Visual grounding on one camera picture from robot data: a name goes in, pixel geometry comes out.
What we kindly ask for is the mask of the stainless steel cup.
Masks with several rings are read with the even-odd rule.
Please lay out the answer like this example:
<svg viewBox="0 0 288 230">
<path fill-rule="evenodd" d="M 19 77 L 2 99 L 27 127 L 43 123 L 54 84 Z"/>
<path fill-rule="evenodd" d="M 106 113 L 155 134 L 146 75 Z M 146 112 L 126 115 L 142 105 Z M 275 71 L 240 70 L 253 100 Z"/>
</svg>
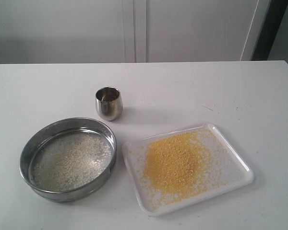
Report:
<svg viewBox="0 0 288 230">
<path fill-rule="evenodd" d="M 96 111 L 104 120 L 113 121 L 119 118 L 123 112 L 121 93 L 114 87 L 104 87 L 96 94 Z"/>
</svg>

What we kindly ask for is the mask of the yellow grain powder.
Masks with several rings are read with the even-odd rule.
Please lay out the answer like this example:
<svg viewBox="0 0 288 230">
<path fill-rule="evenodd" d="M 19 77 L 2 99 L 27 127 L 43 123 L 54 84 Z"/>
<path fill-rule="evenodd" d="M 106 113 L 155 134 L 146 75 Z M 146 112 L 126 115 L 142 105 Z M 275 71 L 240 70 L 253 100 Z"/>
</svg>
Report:
<svg viewBox="0 0 288 230">
<path fill-rule="evenodd" d="M 162 138 L 128 153 L 142 164 L 136 172 L 153 207 L 177 203 L 229 182 L 219 160 L 227 150 L 209 129 Z"/>
</svg>

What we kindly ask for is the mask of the round stainless steel sieve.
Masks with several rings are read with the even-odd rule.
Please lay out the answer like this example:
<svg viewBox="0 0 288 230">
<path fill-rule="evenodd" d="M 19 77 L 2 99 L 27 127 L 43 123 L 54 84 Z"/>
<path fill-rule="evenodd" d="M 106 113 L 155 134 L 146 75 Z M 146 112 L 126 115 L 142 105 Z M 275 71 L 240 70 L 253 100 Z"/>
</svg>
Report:
<svg viewBox="0 0 288 230">
<path fill-rule="evenodd" d="M 85 117 L 52 123 L 24 146 L 22 179 L 39 196 L 53 202 L 82 199 L 110 178 L 117 159 L 117 140 L 104 123 Z"/>
</svg>

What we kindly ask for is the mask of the white grains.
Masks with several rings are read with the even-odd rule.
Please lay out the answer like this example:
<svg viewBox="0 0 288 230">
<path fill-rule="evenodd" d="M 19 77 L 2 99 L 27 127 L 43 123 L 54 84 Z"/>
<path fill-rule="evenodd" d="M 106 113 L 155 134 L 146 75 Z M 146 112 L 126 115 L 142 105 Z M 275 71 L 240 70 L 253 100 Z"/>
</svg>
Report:
<svg viewBox="0 0 288 230">
<path fill-rule="evenodd" d="M 74 133 L 56 138 L 39 150 L 31 172 L 43 190 L 62 192 L 97 178 L 109 165 L 112 146 L 100 135 Z"/>
</svg>

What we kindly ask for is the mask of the white plastic tray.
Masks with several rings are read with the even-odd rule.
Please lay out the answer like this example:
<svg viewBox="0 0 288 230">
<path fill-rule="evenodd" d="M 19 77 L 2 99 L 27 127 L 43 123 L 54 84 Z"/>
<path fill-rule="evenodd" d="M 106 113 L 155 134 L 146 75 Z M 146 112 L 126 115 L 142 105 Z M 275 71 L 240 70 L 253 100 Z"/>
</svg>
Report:
<svg viewBox="0 0 288 230">
<path fill-rule="evenodd" d="M 136 156 L 132 156 L 128 153 L 129 150 L 135 150 L 141 145 L 147 145 L 152 141 L 156 141 L 162 138 L 174 136 L 177 134 L 209 129 L 215 134 L 218 141 L 225 147 L 227 153 L 225 156 L 219 157 L 221 163 L 225 166 L 224 172 L 226 173 L 226 178 L 229 180 L 228 184 L 214 189 L 209 192 L 204 192 L 199 195 L 192 196 L 190 198 L 184 199 L 177 203 L 163 205 L 161 207 L 153 207 L 148 202 L 148 196 L 145 195 L 145 189 L 140 183 L 140 176 L 137 174 L 137 169 L 142 169 L 142 164 L 137 161 Z M 223 136 L 219 129 L 212 123 L 202 123 L 190 127 L 184 127 L 174 131 L 170 131 L 163 134 L 158 134 L 148 138 L 132 140 L 126 142 L 122 146 L 123 159 L 127 168 L 127 171 L 131 177 L 132 185 L 134 187 L 136 197 L 141 209 L 149 216 L 161 216 L 199 202 L 208 200 L 210 198 L 225 194 L 227 192 L 239 189 L 246 185 L 249 185 L 254 180 L 254 172 L 245 162 L 245 160 L 236 152 L 228 140 Z"/>
</svg>

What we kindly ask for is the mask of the white cabinet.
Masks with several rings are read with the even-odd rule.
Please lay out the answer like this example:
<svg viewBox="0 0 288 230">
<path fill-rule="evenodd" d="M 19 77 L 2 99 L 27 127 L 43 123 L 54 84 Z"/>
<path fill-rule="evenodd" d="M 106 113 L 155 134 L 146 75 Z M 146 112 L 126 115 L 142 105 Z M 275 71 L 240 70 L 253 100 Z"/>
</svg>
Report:
<svg viewBox="0 0 288 230">
<path fill-rule="evenodd" d="M 250 60 L 268 0 L 0 0 L 0 64 Z"/>
</svg>

